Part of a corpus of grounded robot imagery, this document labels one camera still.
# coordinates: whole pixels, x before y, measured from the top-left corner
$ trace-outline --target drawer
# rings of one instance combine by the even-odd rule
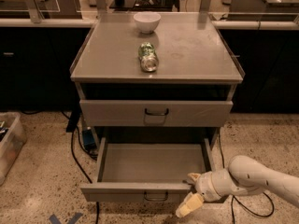
[[[81,100],[89,126],[220,127],[231,101],[123,101]]]
[[[95,180],[81,185],[89,202],[180,203],[188,173],[214,170],[204,128],[108,127]]]

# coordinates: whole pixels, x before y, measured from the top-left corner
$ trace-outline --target plastic bin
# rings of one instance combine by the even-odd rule
[[[8,128],[8,132],[0,142],[0,185],[4,183],[9,169],[27,140],[19,113],[0,113],[0,122],[2,121],[5,122],[4,127]]]

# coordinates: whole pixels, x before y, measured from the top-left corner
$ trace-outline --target terrazzo floor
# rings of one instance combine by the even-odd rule
[[[85,176],[71,155],[68,120],[60,112],[21,114],[28,140],[0,186],[0,223],[95,223],[94,203],[87,203],[80,184]],[[269,168],[299,176],[299,115],[230,115],[221,128],[221,146],[225,163],[237,154],[248,155]],[[75,154],[89,176],[95,161],[78,146]],[[221,168],[221,154],[216,144],[212,156]],[[234,202],[235,223],[299,223],[299,209],[266,192],[275,205],[269,218],[257,218]],[[240,197],[247,207],[267,214],[271,205],[263,195]],[[177,224],[232,223],[231,197],[224,203],[205,203],[194,213],[178,219],[174,203],[100,203],[98,223]]]

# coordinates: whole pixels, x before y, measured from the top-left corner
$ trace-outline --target white robotic arm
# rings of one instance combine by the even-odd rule
[[[178,217],[186,216],[204,201],[217,201],[231,194],[255,195],[265,189],[299,208],[299,178],[269,169],[247,156],[233,157],[226,169],[188,176],[197,193],[190,193],[178,207]]]

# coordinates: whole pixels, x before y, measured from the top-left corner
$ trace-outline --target black cabinet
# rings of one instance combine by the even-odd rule
[[[299,112],[299,31],[220,30],[245,71],[234,112]]]
[[[0,110],[72,110],[69,67],[89,28],[0,28]]]

